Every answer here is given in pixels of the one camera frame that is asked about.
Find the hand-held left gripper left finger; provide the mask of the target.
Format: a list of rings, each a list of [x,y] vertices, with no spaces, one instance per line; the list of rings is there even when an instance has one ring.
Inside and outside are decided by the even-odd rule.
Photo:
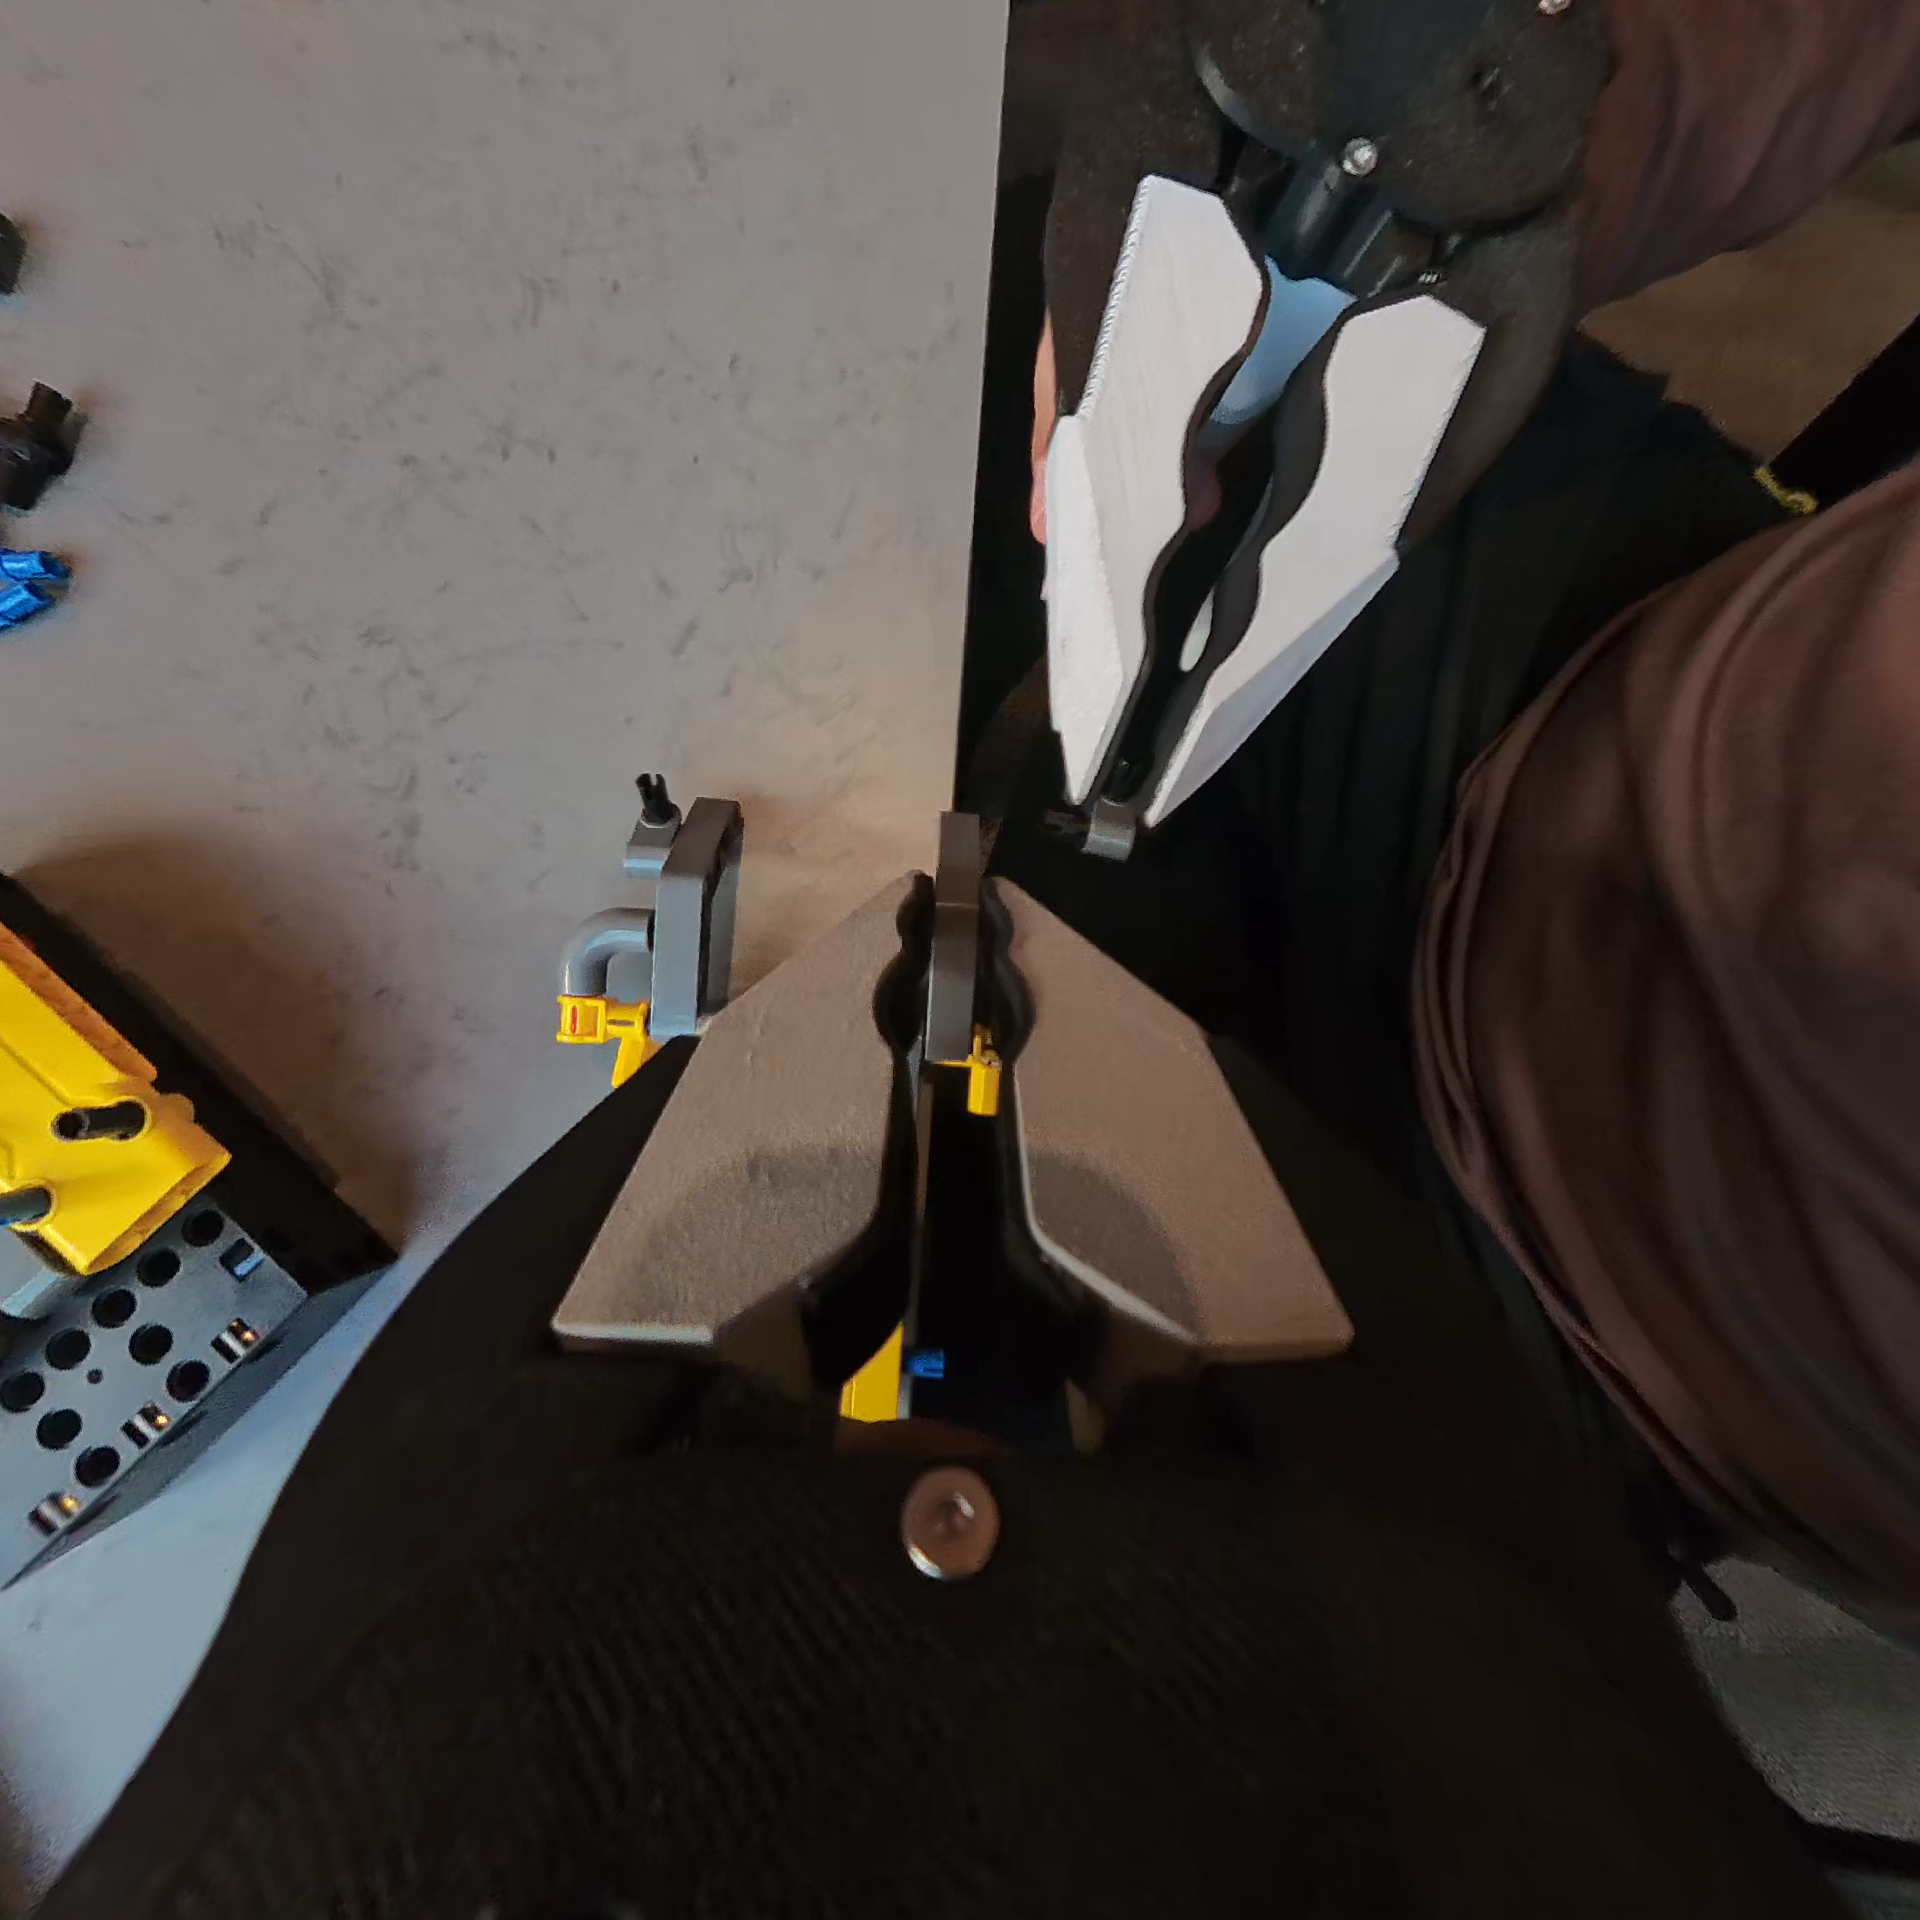
[[[709,1024],[552,1310],[561,1349],[824,1389],[808,1296],[880,1225],[900,1060],[875,1005],[924,891],[884,883]]]

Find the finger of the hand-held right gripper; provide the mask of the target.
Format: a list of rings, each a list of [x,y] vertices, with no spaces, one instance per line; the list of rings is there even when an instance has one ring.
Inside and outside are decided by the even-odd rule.
[[[1345,313],[1275,413],[1267,494],[1212,592],[1143,803],[1160,827],[1260,732],[1401,565],[1401,533],[1481,352],[1430,294]]]
[[[1064,803],[1102,786],[1156,654],[1198,426],[1264,322],[1264,266],[1222,198],[1141,181],[1076,410],[1047,449],[1047,701]]]

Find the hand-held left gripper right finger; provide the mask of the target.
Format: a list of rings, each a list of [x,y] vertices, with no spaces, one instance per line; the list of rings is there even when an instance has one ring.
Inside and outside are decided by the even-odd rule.
[[[1015,1224],[1104,1420],[1145,1385],[1331,1361],[1353,1321],[1206,1033],[1021,886],[991,885]]]

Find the yellow curved panel assembly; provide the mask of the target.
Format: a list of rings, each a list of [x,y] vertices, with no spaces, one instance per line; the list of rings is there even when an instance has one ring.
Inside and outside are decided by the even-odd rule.
[[[934,872],[907,872],[925,876],[925,891],[902,920],[905,953],[883,980],[875,1005],[880,1028],[900,1060],[880,1225],[808,1296],[807,1328],[824,1336],[824,1355],[836,1362],[822,1392],[808,1401],[835,1398],[845,1382],[871,1371],[878,1358],[892,1355],[895,1389],[880,1406],[883,1420],[902,1418],[910,1411],[910,1358],[928,1280],[936,1074],[964,1073],[977,1056],[973,1011],[980,962],[980,867],[977,821],[966,813],[947,813],[939,826]],[[662,1106],[689,1051],[720,1013],[697,1037],[680,1037],[667,1048],[676,1054],[679,1074]]]

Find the person's right forearm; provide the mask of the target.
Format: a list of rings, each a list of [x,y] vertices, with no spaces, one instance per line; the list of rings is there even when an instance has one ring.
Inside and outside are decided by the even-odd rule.
[[[1916,138],[1916,2],[1606,2],[1579,318],[1790,226]]]

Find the grey desk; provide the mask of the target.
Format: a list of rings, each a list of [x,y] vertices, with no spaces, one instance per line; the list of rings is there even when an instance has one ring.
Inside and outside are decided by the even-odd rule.
[[[382,1321],[605,1085],[556,962],[633,778],[749,813],[737,962],[952,773],[1006,5],[4,5],[4,869],[398,1246],[4,1593],[4,1912],[197,1676]]]

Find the person's right hand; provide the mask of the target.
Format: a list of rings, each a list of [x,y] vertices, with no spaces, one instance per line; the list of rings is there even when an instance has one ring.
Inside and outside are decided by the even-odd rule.
[[[1053,432],[1061,419],[1057,354],[1053,342],[1052,313],[1041,315],[1039,342],[1031,374],[1031,440],[1028,440],[1028,500],[1025,523],[1038,545],[1047,542],[1047,465]]]

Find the person's black trousers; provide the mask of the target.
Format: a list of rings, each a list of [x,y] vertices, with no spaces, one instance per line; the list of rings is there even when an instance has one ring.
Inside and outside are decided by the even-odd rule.
[[[1569,1451],[1624,1500],[1670,1585],[1695,1585],[1727,1552],[1775,1565],[1729,1547],[1646,1449],[1451,1185],[1411,1000],[1463,778],[1613,617],[1798,522],[1751,474],[1656,377],[1572,345],[1477,490],[1136,865],[1070,856],[1025,826],[999,858],[1419,1195]],[[1775,1571],[1916,1650],[1916,1632]]]

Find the black block with yellow beams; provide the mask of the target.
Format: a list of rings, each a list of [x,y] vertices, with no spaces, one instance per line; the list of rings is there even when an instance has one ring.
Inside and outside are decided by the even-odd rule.
[[[254,1092],[3,877],[3,1580],[149,1502],[395,1251]]]

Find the pile of small building pieces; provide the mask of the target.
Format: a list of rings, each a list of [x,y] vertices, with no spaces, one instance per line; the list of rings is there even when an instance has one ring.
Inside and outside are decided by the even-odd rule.
[[[43,545],[14,540],[14,522],[33,512],[72,465],[80,422],[75,403],[33,381],[3,416],[3,635],[54,613],[72,587],[71,560]]]

